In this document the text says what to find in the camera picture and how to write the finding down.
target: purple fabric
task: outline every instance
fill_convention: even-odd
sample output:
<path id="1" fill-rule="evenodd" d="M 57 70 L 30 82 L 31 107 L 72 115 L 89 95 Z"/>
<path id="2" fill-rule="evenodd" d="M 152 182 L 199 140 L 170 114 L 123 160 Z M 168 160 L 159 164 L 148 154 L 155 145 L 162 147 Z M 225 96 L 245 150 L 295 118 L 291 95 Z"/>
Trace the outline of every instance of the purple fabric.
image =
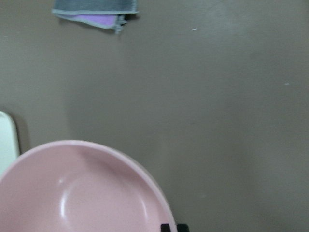
<path id="1" fill-rule="evenodd" d="M 64 15 L 66 18 L 77 19 L 77 21 L 89 21 L 101 25 L 114 25 L 117 15 L 115 14 L 79 14 L 79 15 Z"/>

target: gray table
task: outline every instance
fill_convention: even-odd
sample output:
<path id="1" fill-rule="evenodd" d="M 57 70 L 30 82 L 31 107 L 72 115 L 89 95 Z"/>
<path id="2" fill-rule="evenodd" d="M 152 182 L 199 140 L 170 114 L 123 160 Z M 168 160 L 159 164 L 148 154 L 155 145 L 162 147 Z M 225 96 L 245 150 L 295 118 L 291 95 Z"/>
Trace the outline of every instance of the gray table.
<path id="1" fill-rule="evenodd" d="M 0 110 L 23 152 L 115 147 L 191 232 L 309 231 L 308 1 L 140 0 L 119 36 L 52 5 L 0 3 Z"/>

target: gray surface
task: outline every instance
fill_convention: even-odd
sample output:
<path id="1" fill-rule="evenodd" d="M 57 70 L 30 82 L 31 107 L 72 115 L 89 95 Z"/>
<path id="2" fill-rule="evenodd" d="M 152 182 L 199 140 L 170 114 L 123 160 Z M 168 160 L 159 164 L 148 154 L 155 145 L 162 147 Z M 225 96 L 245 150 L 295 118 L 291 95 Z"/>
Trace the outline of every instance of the gray surface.
<path id="1" fill-rule="evenodd" d="M 140 0 L 120 36 L 52 5 L 0 4 L 0 110 L 23 152 L 122 150 L 192 232 L 309 231 L 308 1 Z"/>

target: folded cloth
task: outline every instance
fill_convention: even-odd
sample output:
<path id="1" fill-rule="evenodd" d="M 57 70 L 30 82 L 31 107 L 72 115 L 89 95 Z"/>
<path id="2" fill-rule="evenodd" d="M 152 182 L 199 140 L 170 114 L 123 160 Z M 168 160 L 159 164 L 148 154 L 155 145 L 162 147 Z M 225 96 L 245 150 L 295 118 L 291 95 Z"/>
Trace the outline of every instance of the folded cloth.
<path id="1" fill-rule="evenodd" d="M 55 0 L 52 13 L 118 33 L 126 23 L 124 14 L 137 13 L 137 3 L 136 0 Z"/>

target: pink bowl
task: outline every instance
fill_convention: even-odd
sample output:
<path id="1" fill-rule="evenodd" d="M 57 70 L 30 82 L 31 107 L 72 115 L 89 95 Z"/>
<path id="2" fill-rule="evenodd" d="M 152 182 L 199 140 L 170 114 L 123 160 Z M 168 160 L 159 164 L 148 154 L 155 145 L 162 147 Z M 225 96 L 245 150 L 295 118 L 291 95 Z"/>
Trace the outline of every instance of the pink bowl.
<path id="1" fill-rule="evenodd" d="M 157 183 L 106 146 L 44 144 L 0 178 L 1 232 L 160 232 L 163 223 L 177 232 Z"/>

